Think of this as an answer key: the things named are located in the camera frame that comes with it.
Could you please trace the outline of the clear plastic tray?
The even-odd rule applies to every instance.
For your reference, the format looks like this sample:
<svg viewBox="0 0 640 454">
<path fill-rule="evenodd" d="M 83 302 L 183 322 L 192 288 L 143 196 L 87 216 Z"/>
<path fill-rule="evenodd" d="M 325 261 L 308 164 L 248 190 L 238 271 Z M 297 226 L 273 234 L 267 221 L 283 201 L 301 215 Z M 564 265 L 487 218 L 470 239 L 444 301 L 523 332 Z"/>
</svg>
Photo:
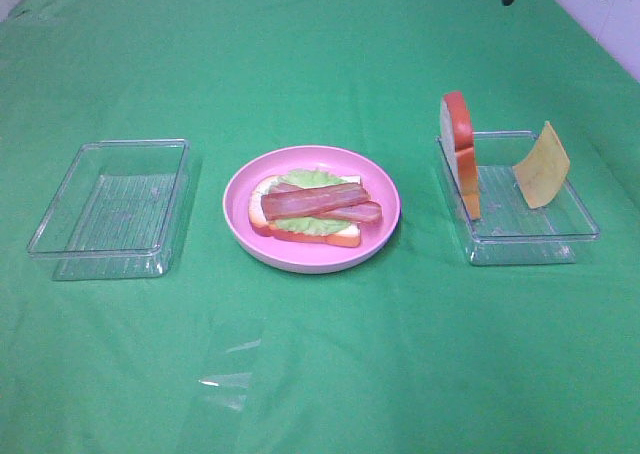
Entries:
<svg viewBox="0 0 640 454">
<path fill-rule="evenodd" d="M 475 134 L 481 217 L 467 213 L 443 139 L 436 139 L 441 189 L 466 260 L 475 266 L 574 263 L 600 229 L 571 183 L 566 180 L 546 206 L 531 209 L 520 192 L 512 166 L 534 146 L 527 130 Z"/>
<path fill-rule="evenodd" d="M 27 253 L 55 281 L 155 278 L 188 217 L 186 139 L 107 140 L 77 151 Z"/>
</svg>

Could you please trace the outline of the pink round plate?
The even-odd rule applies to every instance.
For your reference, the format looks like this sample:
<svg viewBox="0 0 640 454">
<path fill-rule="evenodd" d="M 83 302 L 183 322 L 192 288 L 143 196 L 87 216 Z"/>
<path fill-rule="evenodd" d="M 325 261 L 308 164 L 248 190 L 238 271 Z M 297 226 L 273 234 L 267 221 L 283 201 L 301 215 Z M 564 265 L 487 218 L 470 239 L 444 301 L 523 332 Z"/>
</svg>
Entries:
<svg viewBox="0 0 640 454">
<path fill-rule="evenodd" d="M 301 243 L 265 237 L 249 221 L 250 194 L 262 179 L 295 168 L 319 168 L 334 175 L 359 175 L 364 188 L 382 207 L 380 223 L 361 229 L 354 248 Z M 291 146 L 267 152 L 240 168 L 223 196 L 225 219 L 237 242 L 256 259 L 278 269 L 323 274 L 354 267 L 375 255 L 390 240 L 401 214 L 401 201 L 391 177 L 368 158 L 333 146 Z"/>
</svg>

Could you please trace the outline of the clear plastic tray right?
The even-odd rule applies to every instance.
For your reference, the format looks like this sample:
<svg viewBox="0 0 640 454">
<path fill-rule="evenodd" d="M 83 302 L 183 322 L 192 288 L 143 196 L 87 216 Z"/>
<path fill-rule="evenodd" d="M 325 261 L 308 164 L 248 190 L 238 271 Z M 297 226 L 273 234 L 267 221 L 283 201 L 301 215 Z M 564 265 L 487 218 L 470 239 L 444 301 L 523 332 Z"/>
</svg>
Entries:
<svg viewBox="0 0 640 454">
<path fill-rule="evenodd" d="M 571 183 L 566 180 L 546 206 L 531 209 L 520 192 L 512 166 L 534 146 L 527 130 L 475 134 L 481 217 L 467 213 L 443 139 L 436 139 L 441 189 L 466 260 L 475 266 L 574 263 L 600 229 Z"/>
</svg>

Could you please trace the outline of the yellow cheese slice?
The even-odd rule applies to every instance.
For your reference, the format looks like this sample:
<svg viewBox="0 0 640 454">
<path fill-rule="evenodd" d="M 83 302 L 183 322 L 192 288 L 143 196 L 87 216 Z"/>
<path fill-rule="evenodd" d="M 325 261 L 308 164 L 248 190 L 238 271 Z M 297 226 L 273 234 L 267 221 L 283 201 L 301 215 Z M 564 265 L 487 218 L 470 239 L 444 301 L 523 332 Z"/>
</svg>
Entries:
<svg viewBox="0 0 640 454">
<path fill-rule="evenodd" d="M 549 121 L 527 155 L 512 167 L 519 190 L 530 209 L 549 204 L 559 193 L 570 159 Z"/>
</svg>

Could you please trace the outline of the green lettuce leaf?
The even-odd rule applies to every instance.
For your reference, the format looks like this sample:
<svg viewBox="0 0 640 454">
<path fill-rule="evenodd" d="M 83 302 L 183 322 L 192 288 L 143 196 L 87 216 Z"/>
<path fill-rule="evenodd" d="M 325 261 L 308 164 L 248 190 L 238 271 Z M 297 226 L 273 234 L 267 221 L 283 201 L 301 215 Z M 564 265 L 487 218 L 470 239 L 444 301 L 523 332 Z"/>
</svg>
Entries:
<svg viewBox="0 0 640 454">
<path fill-rule="evenodd" d="M 295 188 L 326 187 L 346 182 L 359 182 L 358 176 L 337 176 L 319 169 L 294 169 L 271 181 L 266 193 L 288 192 Z M 275 221 L 277 228 L 310 236 L 328 236 L 351 226 L 350 221 L 315 217 L 285 218 Z"/>
</svg>

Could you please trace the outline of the clear plastic tray left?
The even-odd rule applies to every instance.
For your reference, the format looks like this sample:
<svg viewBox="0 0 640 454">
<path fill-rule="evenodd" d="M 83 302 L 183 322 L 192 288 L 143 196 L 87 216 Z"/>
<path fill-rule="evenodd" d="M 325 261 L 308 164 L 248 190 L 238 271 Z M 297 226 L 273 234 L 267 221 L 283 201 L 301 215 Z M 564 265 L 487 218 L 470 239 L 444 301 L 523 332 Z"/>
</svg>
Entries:
<svg viewBox="0 0 640 454">
<path fill-rule="evenodd" d="M 77 151 L 27 253 L 55 281 L 155 278 L 188 217 L 186 139 L 107 140 Z"/>
</svg>

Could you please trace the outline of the bacon strip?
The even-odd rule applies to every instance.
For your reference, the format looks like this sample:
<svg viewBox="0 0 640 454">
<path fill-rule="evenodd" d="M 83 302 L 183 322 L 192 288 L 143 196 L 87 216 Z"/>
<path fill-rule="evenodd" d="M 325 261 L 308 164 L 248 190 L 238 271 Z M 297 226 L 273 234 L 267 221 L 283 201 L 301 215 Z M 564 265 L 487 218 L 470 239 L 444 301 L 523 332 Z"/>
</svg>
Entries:
<svg viewBox="0 0 640 454">
<path fill-rule="evenodd" d="M 341 183 L 316 188 L 268 193 L 261 198 L 267 220 L 306 217 L 370 200 L 358 183 Z"/>
<path fill-rule="evenodd" d="M 271 186 L 268 190 L 269 194 L 292 192 L 302 190 L 302 187 L 286 182 L 278 182 Z M 311 217 L 317 219 L 335 219 L 349 222 L 377 222 L 383 217 L 383 211 L 380 204 L 374 201 L 339 207 L 329 211 L 317 212 L 311 214 Z"/>
</svg>

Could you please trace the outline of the toast bread slice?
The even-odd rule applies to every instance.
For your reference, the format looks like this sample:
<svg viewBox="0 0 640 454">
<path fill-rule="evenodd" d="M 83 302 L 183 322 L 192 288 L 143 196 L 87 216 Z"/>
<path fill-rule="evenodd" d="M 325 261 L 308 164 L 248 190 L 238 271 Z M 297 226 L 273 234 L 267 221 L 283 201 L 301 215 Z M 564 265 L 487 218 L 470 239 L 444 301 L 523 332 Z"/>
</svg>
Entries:
<svg viewBox="0 0 640 454">
<path fill-rule="evenodd" d="M 271 192 L 299 190 L 282 176 L 269 176 L 260 181 L 249 198 L 248 219 L 254 232 L 263 237 L 298 243 L 320 243 L 337 247 L 356 248 L 361 244 L 361 230 L 356 223 L 339 219 L 285 219 L 284 228 L 269 221 L 262 209 L 262 197 Z"/>
<path fill-rule="evenodd" d="M 452 91 L 442 97 L 440 139 L 466 211 L 471 220 L 480 219 L 480 190 L 474 131 L 470 111 L 460 91 Z"/>
</svg>

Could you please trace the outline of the clear plastic film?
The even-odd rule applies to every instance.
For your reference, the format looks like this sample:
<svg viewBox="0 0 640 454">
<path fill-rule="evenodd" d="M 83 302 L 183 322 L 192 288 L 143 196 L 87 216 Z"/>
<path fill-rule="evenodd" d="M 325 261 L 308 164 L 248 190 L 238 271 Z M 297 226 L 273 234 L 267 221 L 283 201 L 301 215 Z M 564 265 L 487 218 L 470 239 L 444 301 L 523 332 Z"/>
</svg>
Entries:
<svg viewBox="0 0 640 454">
<path fill-rule="evenodd" d="M 264 332 L 264 320 L 240 317 L 216 322 L 197 376 L 195 406 L 207 416 L 240 415 Z"/>
</svg>

